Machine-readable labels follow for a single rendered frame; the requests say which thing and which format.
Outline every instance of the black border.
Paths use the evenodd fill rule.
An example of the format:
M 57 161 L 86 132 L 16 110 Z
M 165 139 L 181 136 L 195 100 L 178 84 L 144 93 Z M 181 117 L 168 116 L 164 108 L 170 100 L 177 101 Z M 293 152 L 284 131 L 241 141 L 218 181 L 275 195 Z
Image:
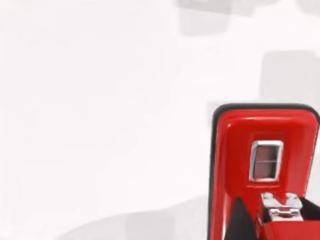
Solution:
M 211 224 L 212 224 L 212 205 L 213 205 L 213 186 L 214 186 L 214 173 L 215 173 L 215 154 L 216 154 L 216 135 L 217 135 L 217 125 L 219 118 L 226 112 L 233 110 L 245 110 L 245 109 L 296 109 L 296 110 L 305 110 L 312 113 L 318 125 L 320 124 L 320 116 L 318 112 L 313 109 L 311 106 L 299 103 L 227 103 L 219 106 L 213 113 L 212 117 L 212 133 L 211 133 L 211 145 L 210 145 L 210 177 L 209 177 L 209 202 L 208 202 L 208 229 L 207 229 L 207 240 L 210 239 L 211 234 Z

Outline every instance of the silver frame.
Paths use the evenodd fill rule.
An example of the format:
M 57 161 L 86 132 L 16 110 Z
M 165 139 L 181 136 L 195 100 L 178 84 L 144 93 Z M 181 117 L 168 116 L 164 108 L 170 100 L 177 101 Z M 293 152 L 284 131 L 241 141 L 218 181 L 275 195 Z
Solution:
M 255 165 L 256 165 L 256 155 L 257 155 L 257 148 L 260 146 L 273 146 L 278 147 L 278 155 L 276 158 L 276 169 L 275 169 L 275 176 L 274 178 L 259 178 L 256 179 L 254 176 Z M 279 173 L 281 168 L 282 162 L 282 155 L 284 150 L 284 142 L 280 140 L 259 140 L 254 141 L 251 147 L 251 157 L 250 157 L 250 169 L 249 169 L 249 180 L 251 182 L 260 182 L 260 183 L 269 183 L 269 182 L 276 182 L 279 180 Z

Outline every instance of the white background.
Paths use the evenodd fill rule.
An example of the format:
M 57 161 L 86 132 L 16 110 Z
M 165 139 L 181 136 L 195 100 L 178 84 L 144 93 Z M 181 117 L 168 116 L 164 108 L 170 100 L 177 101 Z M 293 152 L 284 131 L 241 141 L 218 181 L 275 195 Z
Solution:
M 206 195 L 212 106 L 264 101 L 265 54 L 319 43 L 317 14 L 292 0 L 243 15 L 0 0 L 0 239 L 53 240 Z

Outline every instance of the red lighter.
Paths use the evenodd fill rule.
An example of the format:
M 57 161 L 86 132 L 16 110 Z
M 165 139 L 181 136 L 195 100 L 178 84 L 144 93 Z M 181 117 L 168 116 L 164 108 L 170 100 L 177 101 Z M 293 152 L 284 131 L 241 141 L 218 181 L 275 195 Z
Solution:
M 215 111 L 208 240 L 320 240 L 320 207 L 305 199 L 318 128 L 301 104 Z

